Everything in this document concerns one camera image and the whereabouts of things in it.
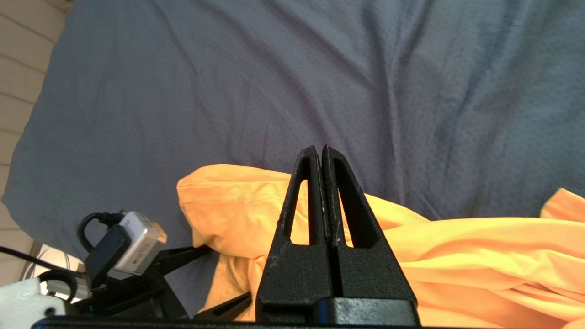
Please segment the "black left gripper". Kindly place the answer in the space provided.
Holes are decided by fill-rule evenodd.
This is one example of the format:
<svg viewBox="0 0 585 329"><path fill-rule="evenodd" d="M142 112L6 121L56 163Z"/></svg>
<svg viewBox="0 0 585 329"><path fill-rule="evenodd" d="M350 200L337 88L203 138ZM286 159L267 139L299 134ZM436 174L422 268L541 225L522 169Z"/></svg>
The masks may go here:
<svg viewBox="0 0 585 329"><path fill-rule="evenodd" d="M188 313L167 283L165 275L210 252L209 246L163 250L158 254L158 264L151 265L144 275L123 280L108 278L105 287L73 306L83 316L185 320ZM235 320L250 305L251 293L244 293L199 312L194 320Z"/></svg>

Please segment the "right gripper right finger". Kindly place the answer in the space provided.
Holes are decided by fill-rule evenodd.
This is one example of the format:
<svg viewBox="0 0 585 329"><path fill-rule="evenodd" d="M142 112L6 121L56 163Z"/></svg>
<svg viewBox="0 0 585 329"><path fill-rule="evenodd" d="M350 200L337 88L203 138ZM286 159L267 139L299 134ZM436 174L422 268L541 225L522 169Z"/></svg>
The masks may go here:
<svg viewBox="0 0 585 329"><path fill-rule="evenodd" d="M347 159L325 146L324 200L332 297L321 300L324 324L418 326L417 299L389 247Z"/></svg>

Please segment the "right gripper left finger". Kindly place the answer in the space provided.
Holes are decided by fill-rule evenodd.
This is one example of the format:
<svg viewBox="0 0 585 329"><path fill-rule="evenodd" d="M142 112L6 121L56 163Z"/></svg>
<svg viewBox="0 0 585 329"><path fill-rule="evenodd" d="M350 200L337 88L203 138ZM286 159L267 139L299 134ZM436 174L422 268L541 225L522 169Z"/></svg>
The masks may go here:
<svg viewBox="0 0 585 329"><path fill-rule="evenodd" d="M291 241L301 183L307 182L309 243ZM315 146L295 160L274 237L255 297L257 321L313 321L314 304L334 293L328 242L328 210Z"/></svg>

